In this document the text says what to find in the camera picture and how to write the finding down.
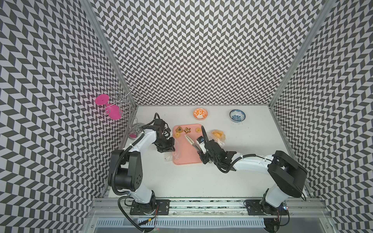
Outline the clear resealable bag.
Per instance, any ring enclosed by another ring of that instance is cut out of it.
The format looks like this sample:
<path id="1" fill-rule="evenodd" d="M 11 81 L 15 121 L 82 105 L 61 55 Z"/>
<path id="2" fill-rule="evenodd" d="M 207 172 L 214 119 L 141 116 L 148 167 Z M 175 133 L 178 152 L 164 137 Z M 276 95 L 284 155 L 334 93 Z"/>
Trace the clear resealable bag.
<path id="1" fill-rule="evenodd" d="M 226 136 L 223 131 L 212 130 L 210 132 L 212 139 L 217 142 L 221 147 L 225 145 Z"/>

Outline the yellow cookies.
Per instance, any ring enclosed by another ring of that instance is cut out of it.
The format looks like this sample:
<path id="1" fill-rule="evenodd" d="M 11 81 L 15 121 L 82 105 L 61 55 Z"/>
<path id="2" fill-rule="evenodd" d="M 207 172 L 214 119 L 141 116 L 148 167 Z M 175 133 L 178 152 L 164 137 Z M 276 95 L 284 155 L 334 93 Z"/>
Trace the yellow cookies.
<path id="1" fill-rule="evenodd" d="M 214 137 L 216 137 L 219 140 L 225 140 L 225 134 L 223 131 L 213 130 L 212 134 Z"/>

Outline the heart chocolate cookie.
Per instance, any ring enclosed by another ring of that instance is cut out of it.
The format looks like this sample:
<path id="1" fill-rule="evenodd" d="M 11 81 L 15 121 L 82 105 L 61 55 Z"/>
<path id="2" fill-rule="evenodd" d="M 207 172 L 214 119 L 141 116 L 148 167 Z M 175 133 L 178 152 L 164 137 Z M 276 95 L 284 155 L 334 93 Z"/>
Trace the heart chocolate cookie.
<path id="1" fill-rule="evenodd" d="M 177 127 L 175 132 L 182 134 L 184 132 L 184 129 L 182 127 Z"/>

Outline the pink plastic tray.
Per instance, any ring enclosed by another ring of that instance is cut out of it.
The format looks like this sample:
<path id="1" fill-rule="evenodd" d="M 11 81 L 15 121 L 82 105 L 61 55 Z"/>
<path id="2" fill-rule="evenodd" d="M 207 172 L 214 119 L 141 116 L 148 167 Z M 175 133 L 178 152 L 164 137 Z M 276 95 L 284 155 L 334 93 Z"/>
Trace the pink plastic tray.
<path id="1" fill-rule="evenodd" d="M 174 159 L 173 162 L 176 165 L 185 165 L 185 164 L 195 164 L 195 163 L 202 163 L 198 152 L 193 148 L 193 146 L 187 141 L 185 135 L 189 136 L 194 142 L 200 136 L 202 136 L 202 132 L 197 133 L 195 130 L 196 128 L 201 128 L 201 124 L 185 124 L 185 125 L 176 125 L 173 128 L 173 138 L 174 142 Z M 175 138 L 174 134 L 176 133 L 175 130 L 177 127 L 182 127 L 185 129 L 186 127 L 191 128 L 191 132 L 186 134 L 183 132 L 179 138 Z"/>

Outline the star iced cookie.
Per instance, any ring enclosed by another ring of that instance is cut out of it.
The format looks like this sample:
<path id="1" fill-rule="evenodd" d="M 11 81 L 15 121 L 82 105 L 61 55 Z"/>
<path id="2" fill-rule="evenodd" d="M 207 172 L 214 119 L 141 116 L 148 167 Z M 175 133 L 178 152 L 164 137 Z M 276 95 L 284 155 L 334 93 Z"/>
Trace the star iced cookie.
<path id="1" fill-rule="evenodd" d="M 184 132 L 185 132 L 186 134 L 190 133 L 190 132 L 191 132 L 191 128 L 186 127 L 186 128 L 184 129 Z"/>

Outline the clear bag with pink contents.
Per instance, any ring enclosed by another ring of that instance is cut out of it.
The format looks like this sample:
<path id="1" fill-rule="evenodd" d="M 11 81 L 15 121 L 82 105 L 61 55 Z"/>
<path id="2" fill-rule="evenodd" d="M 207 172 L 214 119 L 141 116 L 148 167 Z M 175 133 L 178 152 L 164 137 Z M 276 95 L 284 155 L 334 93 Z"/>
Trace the clear bag with pink contents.
<path id="1" fill-rule="evenodd" d="M 174 152 L 173 151 L 168 151 L 163 153 L 164 155 L 164 161 L 165 162 L 172 162 L 174 159 Z"/>

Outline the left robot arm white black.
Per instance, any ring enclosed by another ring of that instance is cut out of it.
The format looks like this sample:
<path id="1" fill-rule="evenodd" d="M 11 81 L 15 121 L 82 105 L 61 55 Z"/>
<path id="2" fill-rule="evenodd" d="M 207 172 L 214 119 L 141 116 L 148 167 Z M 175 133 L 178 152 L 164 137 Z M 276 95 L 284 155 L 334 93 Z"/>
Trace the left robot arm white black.
<path id="1" fill-rule="evenodd" d="M 127 148 L 112 152 L 109 164 L 108 185 L 114 194 L 132 198 L 135 207 L 146 215 L 157 209 L 154 191 L 142 184 L 141 154 L 151 145 L 160 153 L 175 151 L 171 129 L 158 113 L 150 123 L 141 126 L 140 135 Z"/>

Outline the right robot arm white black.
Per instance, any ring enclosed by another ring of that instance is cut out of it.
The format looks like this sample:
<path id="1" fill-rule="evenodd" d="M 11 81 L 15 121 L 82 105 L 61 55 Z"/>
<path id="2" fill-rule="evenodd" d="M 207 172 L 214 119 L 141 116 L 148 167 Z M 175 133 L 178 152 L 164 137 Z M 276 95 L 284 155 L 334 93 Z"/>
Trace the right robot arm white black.
<path id="1" fill-rule="evenodd" d="M 279 213 L 283 202 L 289 197 L 301 198 L 306 182 L 307 171 L 295 159 L 281 150 L 272 155 L 258 156 L 225 151 L 219 143 L 210 140 L 204 127 L 202 136 L 196 140 L 201 161 L 211 161 L 222 173 L 231 171 L 254 171 L 269 175 L 275 184 L 268 188 L 259 202 L 266 215 Z"/>

